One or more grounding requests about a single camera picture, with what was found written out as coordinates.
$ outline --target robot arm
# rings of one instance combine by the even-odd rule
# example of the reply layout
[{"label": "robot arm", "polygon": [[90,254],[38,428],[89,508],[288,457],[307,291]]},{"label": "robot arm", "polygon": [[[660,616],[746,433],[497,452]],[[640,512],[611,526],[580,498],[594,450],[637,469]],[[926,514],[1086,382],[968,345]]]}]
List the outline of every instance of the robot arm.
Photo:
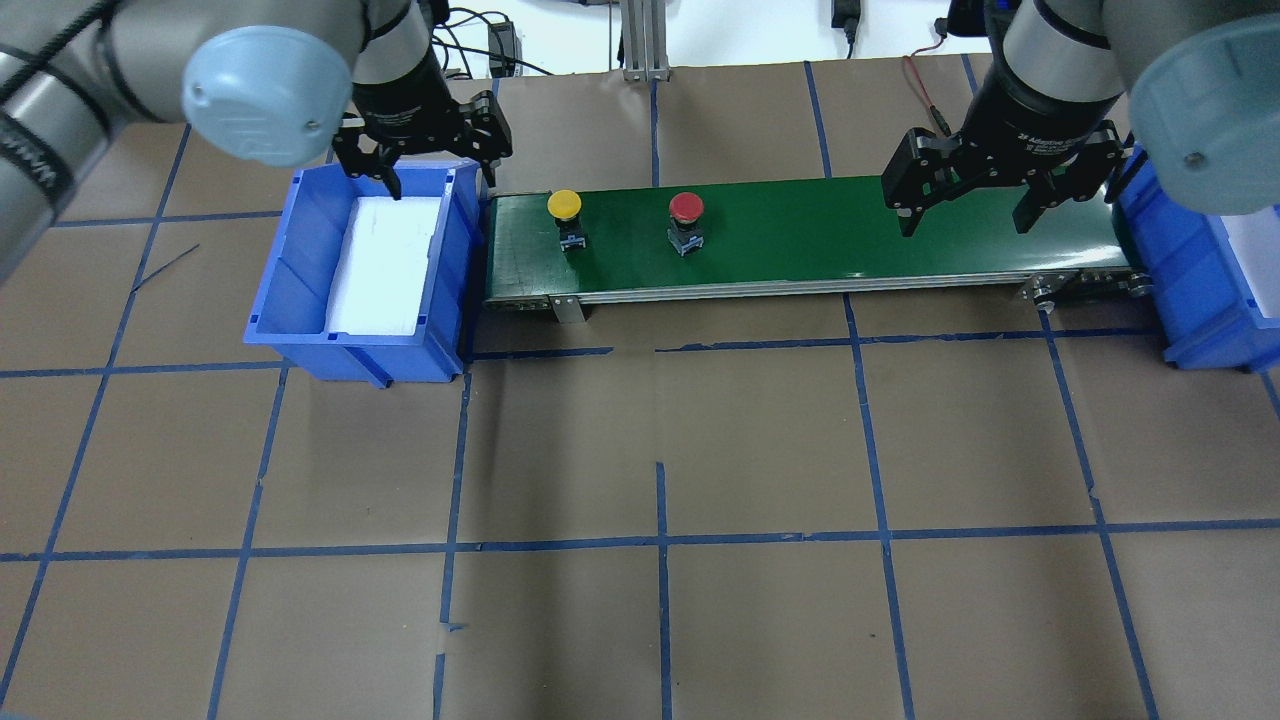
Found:
[{"label": "robot arm", "polygon": [[[512,151],[490,92],[449,95],[431,53],[447,0],[0,0],[0,79],[29,76],[0,95],[0,282],[129,122],[186,119],[275,167],[333,143],[348,174],[393,196],[401,155],[474,158],[492,183]],[[42,58],[69,18],[86,29]]]},{"label": "robot arm", "polygon": [[904,236],[979,187],[1027,186],[1014,225],[1092,199],[1124,161],[1106,120],[1130,94],[1161,184],[1193,210],[1280,202],[1280,0],[952,0],[993,63],[960,132],[913,128],[881,177]]}]

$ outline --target white background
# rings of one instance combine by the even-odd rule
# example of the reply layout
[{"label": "white background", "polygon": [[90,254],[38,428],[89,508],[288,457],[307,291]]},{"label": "white background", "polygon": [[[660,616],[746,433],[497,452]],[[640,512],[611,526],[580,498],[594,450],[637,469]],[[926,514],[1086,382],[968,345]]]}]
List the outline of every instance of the white background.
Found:
[{"label": "white background", "polygon": [[[524,59],[557,74],[599,73],[617,67],[621,9],[582,6],[573,0],[453,0],[472,10],[502,10],[516,23]],[[933,19],[947,0],[863,0],[855,58],[888,58],[933,45]],[[462,19],[456,13],[452,22]],[[457,28],[462,45],[488,49],[485,28]],[[436,29],[436,37],[449,42]],[[831,28],[831,0],[667,0],[667,55],[680,65],[754,65],[831,60],[849,51],[845,33]],[[938,54],[987,53],[987,38],[951,37]],[[485,58],[472,55],[476,77],[488,77]],[[460,67],[457,53],[449,61]]]}]

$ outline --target white paper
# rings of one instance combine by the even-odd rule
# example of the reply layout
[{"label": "white paper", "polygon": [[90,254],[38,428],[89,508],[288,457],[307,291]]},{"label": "white paper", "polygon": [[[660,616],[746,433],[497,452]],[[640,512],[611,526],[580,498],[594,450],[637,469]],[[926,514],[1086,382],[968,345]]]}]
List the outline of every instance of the white paper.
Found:
[{"label": "white paper", "polygon": [[356,199],[329,291],[325,332],[413,334],[439,214],[439,197]]},{"label": "white paper", "polygon": [[1222,224],[1258,311],[1265,318],[1280,316],[1280,215],[1267,208],[1252,215],[1224,217]]}]

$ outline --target tiled floor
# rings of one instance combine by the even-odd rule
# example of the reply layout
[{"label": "tiled floor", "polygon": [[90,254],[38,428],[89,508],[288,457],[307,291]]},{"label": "tiled floor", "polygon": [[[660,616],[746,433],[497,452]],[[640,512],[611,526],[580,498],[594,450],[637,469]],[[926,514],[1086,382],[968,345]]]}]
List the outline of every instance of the tiled floor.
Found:
[{"label": "tiled floor", "polygon": [[[648,87],[504,81],[499,177],[820,177],[812,99],[874,173],[900,72],[680,69],[660,168]],[[133,128],[0,287],[5,712],[1280,716],[1280,373],[997,287],[483,314],[453,383],[321,383],[239,342],[287,178]]]}]

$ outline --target conveyor belt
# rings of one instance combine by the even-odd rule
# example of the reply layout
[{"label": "conveyor belt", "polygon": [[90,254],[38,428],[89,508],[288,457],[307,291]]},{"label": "conveyor belt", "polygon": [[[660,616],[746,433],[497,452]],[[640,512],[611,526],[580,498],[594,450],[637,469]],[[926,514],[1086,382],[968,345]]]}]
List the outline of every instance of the conveyor belt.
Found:
[{"label": "conveyor belt", "polygon": [[[707,202],[703,250],[680,258],[667,204]],[[547,195],[497,197],[486,305],[547,307],[1021,282],[1039,270],[1126,268],[1111,209],[1094,199],[1014,232],[1018,188],[975,191],[929,211],[913,238],[884,209],[879,178],[852,177],[584,192],[585,250],[562,252]]]}]

